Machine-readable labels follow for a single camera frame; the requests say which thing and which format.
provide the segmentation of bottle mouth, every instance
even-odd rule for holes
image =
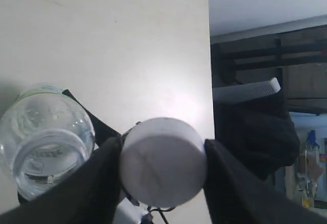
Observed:
[[[18,192],[30,201],[69,177],[88,158],[86,146],[73,132],[41,130],[19,144],[10,168]]]

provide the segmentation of white cap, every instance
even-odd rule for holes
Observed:
[[[126,137],[120,176],[128,193],[146,205],[164,208],[186,203],[206,179],[203,141],[181,120],[146,120]]]

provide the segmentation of glass jar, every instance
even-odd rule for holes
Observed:
[[[85,110],[62,90],[35,85],[0,121],[0,163],[27,200],[76,171],[91,155],[95,132]]]

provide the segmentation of black fabric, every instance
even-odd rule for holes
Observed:
[[[69,90],[63,91],[64,95],[70,97],[74,101],[76,101],[79,105],[81,105],[83,108],[84,106],[78,102],[78,100],[73,96],[73,94]],[[109,127],[105,123],[103,123],[101,120],[99,120],[97,117],[95,117],[92,113],[90,113],[86,108],[84,108],[86,113],[91,119],[91,122],[93,124],[94,130],[96,132],[96,144],[100,147],[102,143],[104,143],[109,137],[116,137],[120,135],[117,131],[115,131],[113,128]]]
[[[296,205],[244,167],[224,146],[205,141],[204,194],[213,224],[322,224],[327,220]]]
[[[299,154],[299,139],[280,91],[237,105],[214,103],[215,138],[265,180]]]
[[[110,138],[72,176],[0,216],[1,224],[112,223],[119,202],[120,137]]]

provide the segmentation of white cylindrical object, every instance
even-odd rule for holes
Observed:
[[[144,204],[181,205],[197,195],[205,182],[203,141],[181,120],[146,120],[126,137],[120,176],[125,189]]]

